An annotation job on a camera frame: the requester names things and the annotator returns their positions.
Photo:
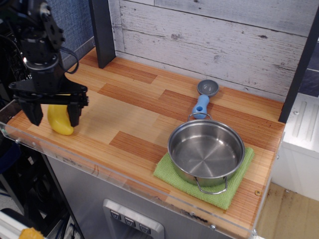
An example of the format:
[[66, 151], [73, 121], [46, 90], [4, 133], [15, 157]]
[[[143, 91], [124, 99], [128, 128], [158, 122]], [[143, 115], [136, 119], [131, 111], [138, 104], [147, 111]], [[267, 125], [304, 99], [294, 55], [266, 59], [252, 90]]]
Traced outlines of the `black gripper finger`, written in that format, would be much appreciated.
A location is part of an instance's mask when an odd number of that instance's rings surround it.
[[79, 119], [80, 119], [81, 111], [82, 111], [81, 105], [70, 104], [67, 106], [67, 111], [68, 111], [71, 126], [77, 126], [79, 124]]
[[39, 126], [42, 118], [43, 118], [43, 112], [41, 109], [41, 104], [39, 103], [30, 103], [30, 102], [20, 102], [20, 106], [29, 119], [29, 121], [36, 125]]

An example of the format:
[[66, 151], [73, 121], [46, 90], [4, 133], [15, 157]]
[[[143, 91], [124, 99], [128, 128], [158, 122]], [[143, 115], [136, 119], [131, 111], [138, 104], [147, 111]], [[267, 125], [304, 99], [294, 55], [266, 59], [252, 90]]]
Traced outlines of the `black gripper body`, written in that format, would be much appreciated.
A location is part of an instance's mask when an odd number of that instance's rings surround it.
[[30, 71], [31, 79], [9, 84], [16, 97], [42, 104], [88, 105], [87, 87], [66, 78], [58, 56], [46, 63], [34, 63], [24, 58], [23, 63]]

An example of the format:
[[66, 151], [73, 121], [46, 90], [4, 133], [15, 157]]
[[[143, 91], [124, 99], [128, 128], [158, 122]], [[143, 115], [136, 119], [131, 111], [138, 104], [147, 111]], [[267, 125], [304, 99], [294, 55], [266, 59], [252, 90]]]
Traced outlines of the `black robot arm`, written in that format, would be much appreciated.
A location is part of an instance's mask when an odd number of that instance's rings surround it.
[[1, 7], [0, 17], [20, 43], [24, 65], [31, 73], [31, 79], [9, 85], [15, 100], [34, 125], [41, 123], [41, 105], [47, 104], [65, 105], [71, 126], [77, 126], [88, 105], [88, 89], [65, 76], [60, 55], [65, 39], [50, 6], [44, 0], [9, 0]]

